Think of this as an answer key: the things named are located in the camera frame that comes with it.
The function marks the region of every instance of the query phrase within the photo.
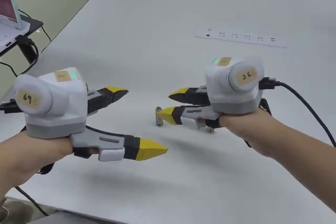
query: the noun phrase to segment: power strip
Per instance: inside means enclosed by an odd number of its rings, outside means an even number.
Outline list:
[[[198,29],[195,37],[205,39],[218,39],[224,41],[256,44],[271,47],[286,47],[285,44],[276,37],[267,35],[256,35],[243,31],[230,29]]]

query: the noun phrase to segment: handwritten number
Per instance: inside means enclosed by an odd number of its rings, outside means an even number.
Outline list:
[[[29,104],[32,103],[32,97],[30,95],[24,94],[23,100],[25,100],[25,101],[29,100]]]
[[[252,74],[248,71],[246,74],[243,74],[243,81],[250,77],[252,77]]]

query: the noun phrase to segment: label sticker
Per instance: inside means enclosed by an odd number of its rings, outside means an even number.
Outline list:
[[[39,96],[38,94],[28,92],[24,89],[19,89],[16,101],[32,109],[37,110],[40,107],[41,96]]]
[[[254,67],[250,67],[244,71],[239,72],[236,75],[236,79],[239,85],[247,85],[258,78],[257,70]]]
[[[223,57],[222,59],[220,59],[218,65],[222,67],[227,67],[230,64],[231,59],[232,57]]]
[[[71,77],[66,70],[55,72],[55,76],[58,82],[71,81]]]

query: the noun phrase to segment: table surface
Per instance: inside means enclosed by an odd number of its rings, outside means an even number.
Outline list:
[[[259,56],[266,75],[296,88],[336,133],[335,17],[334,0],[90,0],[30,73],[74,66],[91,88],[128,88],[88,125],[151,138],[169,151],[143,162],[69,156],[23,189],[44,205],[129,224],[330,223],[331,210],[227,130],[158,128],[154,110],[178,105],[167,98],[172,91],[203,85],[214,58]],[[271,34],[287,48],[195,38],[199,27]],[[328,142],[291,93],[278,88],[265,98],[276,118]],[[22,115],[1,116],[0,138],[23,125]]]
[[[38,28],[41,28],[43,26],[43,22],[38,21],[36,19],[33,18],[29,18],[25,15],[21,15],[22,20],[29,22],[30,23],[30,28],[29,28],[29,32],[26,34],[26,36],[31,35],[32,33],[34,33]],[[2,52],[0,52],[0,57],[3,56],[5,53],[7,53],[8,51],[10,51],[12,48],[16,47],[17,42],[13,43],[10,47],[8,47],[6,50],[3,50]]]

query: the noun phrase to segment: black cable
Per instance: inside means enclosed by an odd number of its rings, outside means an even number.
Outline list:
[[[31,42],[30,42],[30,45],[31,46],[33,46],[34,48],[35,48],[35,53],[36,53],[36,58],[35,58],[35,60],[33,61],[33,63],[32,64],[30,64],[30,66],[25,70],[25,71],[23,71],[21,74],[24,74],[24,73],[26,73],[26,72],[28,72],[30,69],[32,69],[32,67],[37,63],[37,61],[38,61],[38,57],[39,57],[39,51],[38,51],[38,48],[37,48],[37,46],[36,46],[36,44],[31,40]]]
[[[17,73],[14,71],[14,69],[11,65],[9,65],[7,63],[4,63],[4,62],[0,62],[0,64],[9,67],[11,69],[11,71],[13,72],[13,74],[15,75],[15,77],[17,77]]]
[[[19,186],[15,187],[16,190],[19,191],[19,193],[21,193],[23,196],[25,196],[31,203],[33,203],[33,205],[44,215],[44,216],[49,216],[49,214],[47,214],[42,207],[36,202],[34,201],[33,198],[31,198],[31,196],[26,193],[25,191],[23,191]]]
[[[104,135],[108,135],[108,136],[120,136],[120,137],[125,137],[125,135],[123,134],[117,134],[117,133],[111,133],[111,132],[107,132],[107,131],[101,131],[99,129],[96,129],[96,128],[93,128],[93,127],[90,127],[90,126],[85,126],[85,128],[89,129],[89,130],[92,130],[94,132],[97,132],[97,133],[100,133],[100,134],[104,134]]]
[[[307,109],[310,111],[310,113],[312,113],[312,115],[314,116],[314,118],[319,122],[319,124],[322,126],[322,128],[324,129],[324,131],[328,135],[328,137],[329,137],[332,145],[334,147],[336,147],[335,139],[332,136],[331,132],[329,131],[328,127],[323,123],[323,121],[317,115],[317,113],[315,112],[315,110],[310,106],[310,104],[295,89],[293,89],[291,86],[289,86],[289,85],[287,85],[287,84],[285,84],[283,82],[280,82],[280,81],[275,81],[274,85],[275,85],[275,87],[278,87],[278,86],[284,87],[287,90],[289,90],[290,92],[292,92],[307,107]]]
[[[24,15],[26,15],[29,18],[32,18],[29,14],[27,14],[26,12],[24,12],[23,10],[19,9],[19,12],[23,13]],[[51,37],[48,35],[48,33],[45,31],[44,27],[41,26],[42,31],[45,33],[45,35],[48,37],[48,39],[51,42]]]
[[[24,73],[28,72],[37,63],[38,58],[39,58],[39,51],[38,51],[38,47],[36,46],[36,44],[32,41],[32,39],[28,38],[27,36],[19,35],[19,36],[16,37],[16,40],[19,44],[29,45],[29,46],[34,47],[34,49],[35,49],[36,58],[33,61],[33,63],[30,64],[30,66],[25,71],[20,73],[20,74],[24,74]],[[9,65],[7,63],[4,63],[4,62],[0,62],[0,64],[9,67],[11,69],[11,71],[13,72],[13,74],[15,75],[15,77],[18,77],[18,75],[20,75],[20,74],[17,74],[15,72],[15,70],[13,69],[13,67],[11,65]]]

